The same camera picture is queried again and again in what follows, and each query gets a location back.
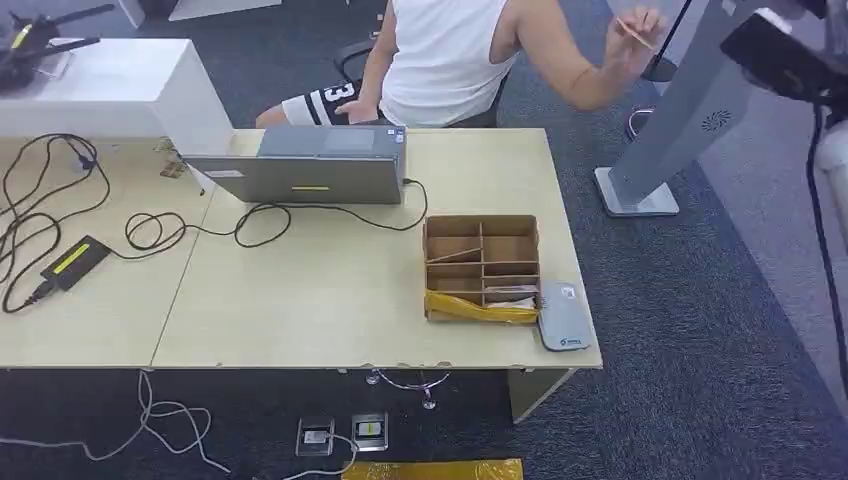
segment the laptop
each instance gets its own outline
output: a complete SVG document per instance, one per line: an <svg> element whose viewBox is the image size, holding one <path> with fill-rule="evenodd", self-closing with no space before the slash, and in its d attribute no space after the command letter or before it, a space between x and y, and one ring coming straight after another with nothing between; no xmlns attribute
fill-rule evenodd
<svg viewBox="0 0 848 480"><path fill-rule="evenodd" d="M281 125L265 131L255 157L183 160L247 203L399 204L406 129Z"/></svg>

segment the number 3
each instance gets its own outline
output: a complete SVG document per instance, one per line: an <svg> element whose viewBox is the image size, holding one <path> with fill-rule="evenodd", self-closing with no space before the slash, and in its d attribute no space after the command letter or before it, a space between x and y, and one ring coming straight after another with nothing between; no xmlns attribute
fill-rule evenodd
<svg viewBox="0 0 848 480"><path fill-rule="evenodd" d="M343 98L347 98L356 94L356 89L353 88L352 83L348 83L344 87L339 88L328 88L324 90L324 98L330 102L337 102Z"/></svg>

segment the gray carpet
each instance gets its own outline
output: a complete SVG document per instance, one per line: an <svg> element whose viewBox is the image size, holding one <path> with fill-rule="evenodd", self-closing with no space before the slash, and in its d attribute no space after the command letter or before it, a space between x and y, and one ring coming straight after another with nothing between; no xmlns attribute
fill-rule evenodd
<svg viewBox="0 0 848 480"><path fill-rule="evenodd" d="M336 81L330 54L374 28L377 3L290 1L139 33L192 38L233 123L245 127L269 104ZM597 60L606 4L564 4L578 43ZM416 395L365 385L360 373L159 371L157 397L211 408L209 455L269 479L345 458L342 448L329 461L295 460L300 415L343 422L368 410L391 412L392 446L364 458L518 456L531 480L845 478L848 426L700 168L671 182L677 217L603 215L592 168L626 147L620 127L631 106L655 99L639 84L609 109L579 113L526 61L510 77L501 123L547 129L606 364L576 375L525 424L510 424L501 372L456 374L436 391L434 412ZM100 452L135 426L133 372L10 371L0 374L0 392L3 435L87 438ZM164 429L185 440L179 423ZM196 453L175 457L143 436L100 464L73 450L0 448L0 478L220 476Z"/></svg>

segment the yellow sticker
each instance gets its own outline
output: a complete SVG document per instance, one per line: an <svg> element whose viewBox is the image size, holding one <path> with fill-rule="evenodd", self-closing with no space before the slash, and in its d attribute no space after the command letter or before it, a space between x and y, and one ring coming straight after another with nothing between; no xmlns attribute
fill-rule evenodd
<svg viewBox="0 0 848 480"><path fill-rule="evenodd" d="M31 23L29 25L27 25L26 27L24 27L23 29L21 29L20 33L18 33L18 36L15 37L15 40L12 42L12 50L20 47L21 44L24 43L24 39L26 38L26 36L27 36L27 34L29 33L30 30L32 30L32 24Z"/></svg>
<svg viewBox="0 0 848 480"><path fill-rule="evenodd" d="M83 253L85 253L85 251L88 250L89 246L90 245L87 243L83 243L82 245L80 245L79 248L74 251L74 253L68 255L68 258L62 260L62 263L60 263L59 265L56 265L56 268L53 269L53 273L57 275L62 273L62 270L68 268L68 265L73 263L74 260L79 258L79 256Z"/></svg>
<svg viewBox="0 0 848 480"><path fill-rule="evenodd" d="M322 187L318 185L305 185L301 187L292 187L295 192L329 192L330 187Z"/></svg>

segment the black and white shorts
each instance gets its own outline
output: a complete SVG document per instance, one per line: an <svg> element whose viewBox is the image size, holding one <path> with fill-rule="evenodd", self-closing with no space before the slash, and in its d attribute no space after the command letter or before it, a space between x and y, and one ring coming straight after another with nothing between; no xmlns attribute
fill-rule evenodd
<svg viewBox="0 0 848 480"><path fill-rule="evenodd" d="M361 81L347 83L292 97L281 105L292 125L350 125L347 114L336 114L336 109L359 98L361 88ZM377 115L385 118L379 109Z"/></svg>

